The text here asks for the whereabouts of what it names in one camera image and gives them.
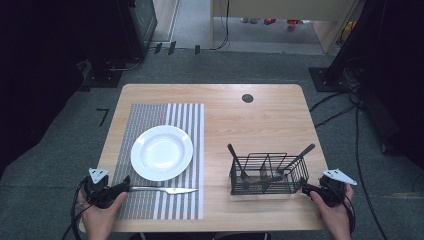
knife blade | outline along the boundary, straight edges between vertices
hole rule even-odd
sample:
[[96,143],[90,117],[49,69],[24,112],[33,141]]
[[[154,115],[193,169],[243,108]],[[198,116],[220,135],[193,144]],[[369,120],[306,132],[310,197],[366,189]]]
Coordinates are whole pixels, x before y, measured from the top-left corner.
[[197,191],[195,188],[166,188],[166,187],[130,187],[130,192],[136,191],[161,191],[168,194],[184,194]]

black controller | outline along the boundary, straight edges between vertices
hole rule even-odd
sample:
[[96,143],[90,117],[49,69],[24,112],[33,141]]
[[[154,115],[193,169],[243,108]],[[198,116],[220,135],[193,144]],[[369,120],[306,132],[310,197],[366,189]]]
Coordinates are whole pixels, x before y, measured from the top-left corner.
[[302,193],[311,196],[311,191],[317,192],[325,204],[329,207],[334,207],[341,204],[344,201],[346,195],[346,189],[343,182],[331,179],[325,175],[319,179],[320,187],[308,184],[307,181],[302,178],[300,185],[302,186]]
[[107,186],[108,180],[108,175],[98,183],[94,183],[90,177],[88,178],[88,181],[84,184],[84,193],[89,204],[99,208],[108,208],[120,193],[130,191],[130,176],[113,187]]

gray placemat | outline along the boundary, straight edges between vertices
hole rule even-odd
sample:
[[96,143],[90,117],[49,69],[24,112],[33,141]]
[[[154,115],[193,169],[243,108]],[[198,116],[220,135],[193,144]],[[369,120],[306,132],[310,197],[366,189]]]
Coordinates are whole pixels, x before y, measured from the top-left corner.
[[[139,176],[131,165],[134,141],[146,130],[171,125],[184,130],[193,142],[193,159],[179,176],[154,182]],[[203,219],[204,105],[195,103],[133,104],[123,137],[112,185],[129,175],[131,186],[196,188],[189,194],[131,192],[118,219]]]

utensil holder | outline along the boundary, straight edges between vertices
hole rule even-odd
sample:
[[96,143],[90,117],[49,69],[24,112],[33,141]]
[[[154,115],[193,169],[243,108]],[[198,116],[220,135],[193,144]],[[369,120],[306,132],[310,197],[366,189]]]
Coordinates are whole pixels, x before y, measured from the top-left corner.
[[[230,170],[232,195],[293,194],[301,187],[301,177],[309,179],[303,157],[287,156],[287,153],[250,153],[237,158],[243,169],[234,158]],[[241,177],[243,171],[249,180]]]

